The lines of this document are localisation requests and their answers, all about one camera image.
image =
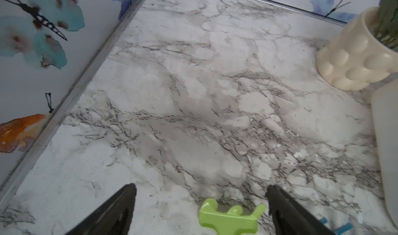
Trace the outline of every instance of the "blue plastic piece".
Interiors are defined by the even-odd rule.
[[[326,224],[328,220],[326,218],[321,218],[319,222],[321,222],[322,224]]]
[[[326,218],[321,218],[319,220],[319,222],[321,222],[322,224],[326,224],[328,222],[328,220]],[[345,225],[343,225],[342,227],[337,228],[336,230],[334,230],[333,232],[337,235],[341,235],[344,232],[350,230],[353,227],[353,225],[351,223],[347,223]]]
[[[333,232],[336,233],[337,235],[341,235],[342,233],[350,230],[352,227],[353,227],[353,225],[351,223],[347,223],[347,224],[343,225],[342,227],[337,228]]]

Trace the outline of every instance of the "butterfly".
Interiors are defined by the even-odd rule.
[[[65,52],[52,34],[67,41],[61,28],[78,31],[85,26],[77,0],[27,0],[27,4],[20,0],[3,1],[19,6],[30,16],[0,17],[0,55],[12,57],[22,53],[28,65],[38,68],[65,66]]]
[[[339,9],[351,2],[344,3],[343,5],[340,5],[343,2],[341,0],[339,4],[335,8],[333,8],[334,5],[334,0],[310,0],[310,3],[314,7],[313,13],[317,13],[321,16],[326,16],[330,17],[332,19],[336,19],[342,22],[350,22],[353,18],[357,16],[357,14],[354,13],[345,13],[345,12],[335,12],[336,9]]]
[[[33,143],[43,125],[54,110],[51,105],[51,93],[46,93],[47,105],[50,111],[47,114],[36,114],[24,118],[17,118],[7,123],[0,123],[0,152],[11,153],[18,148],[26,149]]]

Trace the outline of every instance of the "green plant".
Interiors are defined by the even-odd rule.
[[[380,0],[375,37],[398,52],[398,0]]]

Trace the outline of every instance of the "green plastic clip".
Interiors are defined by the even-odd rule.
[[[256,233],[258,229],[257,219],[266,210],[266,206],[260,204],[251,215],[242,216],[241,206],[233,206],[228,212],[217,212],[217,201],[207,199],[199,210],[199,224],[203,227],[214,229],[218,235],[241,235],[242,233]]]

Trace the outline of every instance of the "plant pot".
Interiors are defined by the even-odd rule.
[[[398,53],[369,31],[376,25],[378,7],[361,13],[316,58],[321,76],[341,90],[361,90],[398,71]]]

